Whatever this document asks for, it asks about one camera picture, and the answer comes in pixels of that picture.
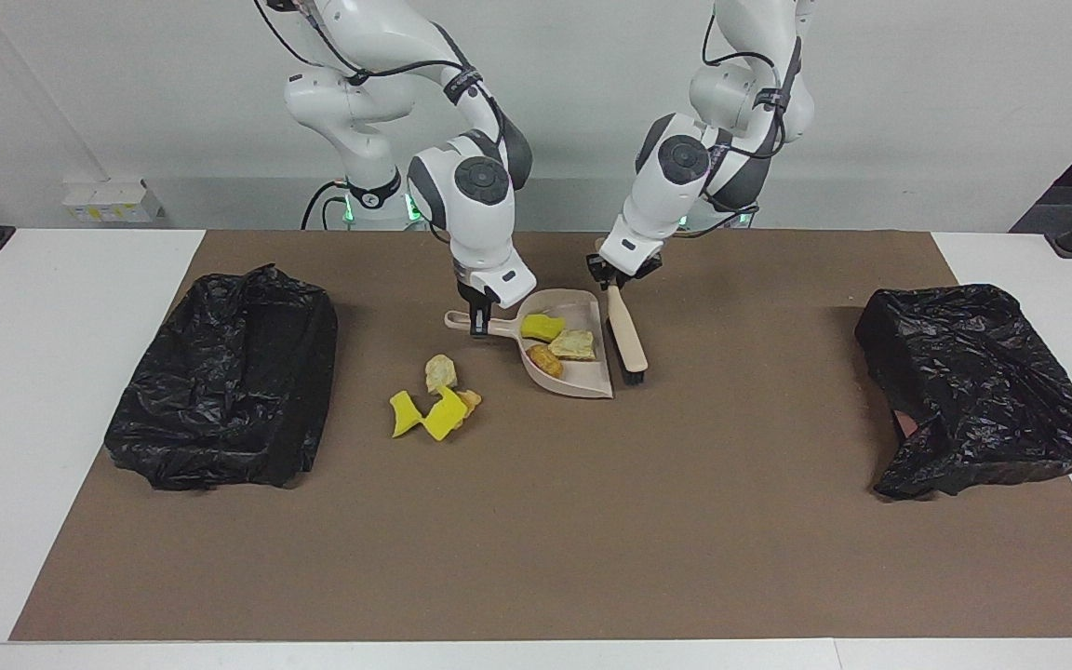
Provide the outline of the yellow sponge piece with print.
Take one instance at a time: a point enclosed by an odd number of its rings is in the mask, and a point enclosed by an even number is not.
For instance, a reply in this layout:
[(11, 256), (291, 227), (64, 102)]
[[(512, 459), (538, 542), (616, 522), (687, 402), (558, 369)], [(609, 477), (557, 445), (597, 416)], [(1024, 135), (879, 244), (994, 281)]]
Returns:
[(450, 387), (442, 386), (438, 392), (438, 402), (434, 403), (434, 406), (430, 407), (428, 414), (422, 417), (422, 427), (430, 437), (440, 442), (446, 440), (460, 425), (464, 423), (471, 408), (462, 397)]

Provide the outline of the brown table mat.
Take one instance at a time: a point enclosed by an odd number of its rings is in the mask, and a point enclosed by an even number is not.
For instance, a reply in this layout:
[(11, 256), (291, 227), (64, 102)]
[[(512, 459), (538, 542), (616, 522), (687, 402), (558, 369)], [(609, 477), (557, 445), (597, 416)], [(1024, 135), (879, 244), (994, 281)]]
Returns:
[[(12, 640), (1072, 637), (1071, 480), (873, 495), (896, 440), (852, 332), (878, 288), (953, 283), (927, 234), (673, 242), (610, 400), (444, 327), (428, 234), (213, 232), (184, 280), (267, 263), (339, 308), (314, 471), (167, 492), (99, 455)], [(434, 355), (481, 406), (392, 438)]]

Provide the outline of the small curved yellow sponge piece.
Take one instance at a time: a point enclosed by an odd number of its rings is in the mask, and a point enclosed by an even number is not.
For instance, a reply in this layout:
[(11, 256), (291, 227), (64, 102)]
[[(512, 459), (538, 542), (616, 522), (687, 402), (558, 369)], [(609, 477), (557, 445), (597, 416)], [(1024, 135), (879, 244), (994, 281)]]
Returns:
[(408, 391), (400, 391), (390, 398), (390, 407), (393, 411), (393, 432), (392, 438), (399, 438), (407, 433), (416, 425), (422, 425), (425, 415), (418, 410), (416, 403)]

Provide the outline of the black bagged bin pink spot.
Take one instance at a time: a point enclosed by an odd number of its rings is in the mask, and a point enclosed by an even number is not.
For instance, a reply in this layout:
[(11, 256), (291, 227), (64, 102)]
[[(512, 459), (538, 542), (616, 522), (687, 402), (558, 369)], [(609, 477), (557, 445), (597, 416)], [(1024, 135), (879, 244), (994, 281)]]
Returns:
[(894, 501), (1072, 474), (1072, 381), (1012, 294), (991, 284), (869, 297), (855, 339), (898, 429), (875, 483)]

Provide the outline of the white wall socket box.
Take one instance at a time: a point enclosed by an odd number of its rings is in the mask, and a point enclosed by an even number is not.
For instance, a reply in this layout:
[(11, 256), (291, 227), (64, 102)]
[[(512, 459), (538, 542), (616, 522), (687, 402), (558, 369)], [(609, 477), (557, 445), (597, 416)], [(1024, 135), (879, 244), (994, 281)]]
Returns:
[(81, 223), (150, 224), (165, 215), (145, 180), (66, 183), (62, 206)]

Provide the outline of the black bag-lined trash bin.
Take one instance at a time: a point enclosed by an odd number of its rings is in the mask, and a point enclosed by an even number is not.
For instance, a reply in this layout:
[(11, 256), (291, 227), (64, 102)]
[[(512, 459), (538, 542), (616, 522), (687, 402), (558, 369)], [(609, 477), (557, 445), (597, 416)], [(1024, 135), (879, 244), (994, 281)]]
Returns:
[(200, 276), (133, 370), (103, 448), (157, 490), (284, 488), (314, 467), (337, 344), (319, 286), (272, 264)]

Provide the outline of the beige plastic dustpan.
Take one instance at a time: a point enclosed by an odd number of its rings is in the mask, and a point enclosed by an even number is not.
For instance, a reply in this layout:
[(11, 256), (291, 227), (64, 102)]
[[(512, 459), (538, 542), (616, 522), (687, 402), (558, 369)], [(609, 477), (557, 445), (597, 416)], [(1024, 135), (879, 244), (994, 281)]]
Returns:
[[(583, 329), (593, 334), (593, 361), (563, 362), (563, 373), (560, 378), (548, 376), (530, 360), (527, 351), (538, 343), (522, 336), (522, 321), (530, 314), (548, 314), (565, 319), (569, 329)], [(595, 294), (589, 291), (570, 288), (548, 288), (535, 291), (518, 306), (512, 319), (492, 318), (489, 321), (488, 333), (498, 338), (513, 340), (519, 349), (519, 359), (527, 371), (528, 377), (537, 385), (554, 394), (566, 394), (579, 398), (607, 398), (613, 396), (611, 374), (607, 359), (607, 347), (602, 339), (600, 310)]]

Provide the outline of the beige hand brush black bristles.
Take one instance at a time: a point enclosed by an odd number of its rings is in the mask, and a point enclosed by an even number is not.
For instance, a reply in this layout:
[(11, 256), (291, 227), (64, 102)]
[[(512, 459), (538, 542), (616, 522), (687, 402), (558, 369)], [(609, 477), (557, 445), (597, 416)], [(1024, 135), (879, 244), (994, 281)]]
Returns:
[[(596, 238), (596, 253), (600, 255), (602, 242), (604, 238)], [(617, 356), (623, 368), (623, 379), (626, 385), (640, 385), (644, 382), (644, 374), (646, 374), (650, 364), (647, 364), (646, 353), (644, 353), (637, 327), (635, 327), (631, 313), (628, 306), (625, 304), (621, 289), (620, 306), (614, 309), (614, 321), (616, 321), (616, 324), (614, 324), (612, 329), (609, 328), (609, 333), (612, 336), (614, 347), (617, 349)]]

